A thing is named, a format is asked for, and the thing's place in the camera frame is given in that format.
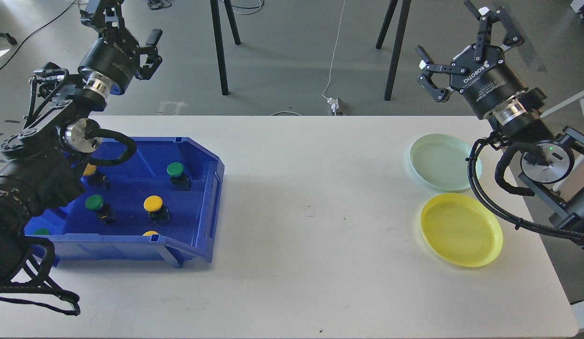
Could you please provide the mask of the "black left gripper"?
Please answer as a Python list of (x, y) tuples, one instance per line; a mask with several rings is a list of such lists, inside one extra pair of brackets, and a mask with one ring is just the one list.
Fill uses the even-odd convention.
[(149, 80), (162, 63), (158, 54), (161, 29), (153, 29), (142, 46), (125, 28), (123, 0), (89, 0), (80, 22), (101, 36), (79, 64), (86, 80), (98, 79), (113, 95), (123, 95), (133, 79)]

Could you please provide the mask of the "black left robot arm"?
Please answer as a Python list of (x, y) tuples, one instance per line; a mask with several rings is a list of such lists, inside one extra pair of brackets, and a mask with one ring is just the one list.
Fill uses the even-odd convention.
[(133, 79), (149, 80), (162, 63), (162, 30), (152, 30), (146, 43), (139, 43), (125, 26), (121, 5), (120, 0), (90, 0), (80, 11), (81, 23), (98, 33), (97, 40), (76, 73), (52, 63), (34, 71), (25, 125), (0, 146), (6, 158), (0, 169), (1, 302), (35, 305), (16, 295), (52, 295), (72, 308), (40, 307), (80, 313), (79, 296), (49, 276), (53, 243), (24, 230), (33, 217), (84, 193), (81, 176), (88, 165), (114, 167), (137, 150), (132, 138), (89, 118), (105, 109), (109, 95), (123, 95)]

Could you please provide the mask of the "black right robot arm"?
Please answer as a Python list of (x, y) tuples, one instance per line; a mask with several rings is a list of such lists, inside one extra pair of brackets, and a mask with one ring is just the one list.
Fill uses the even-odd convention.
[[(478, 9), (469, 0), (464, 4), (479, 22), (475, 43), (455, 56), (450, 65), (436, 64), (418, 46), (418, 83), (438, 103), (459, 93), (475, 116), (492, 127), (489, 137), (475, 141), (466, 159), (475, 197), (516, 229), (571, 240), (584, 249), (584, 187), (569, 200), (548, 189), (571, 174), (575, 153), (584, 156), (584, 134), (565, 127), (554, 135), (542, 121), (545, 94), (539, 88), (529, 89), (505, 60), (506, 51), (524, 43), (509, 13), (503, 7)], [(550, 226), (511, 214), (485, 193), (475, 166), (487, 145), (504, 149), (494, 173), (496, 184), (509, 194), (540, 198), (553, 210)]]

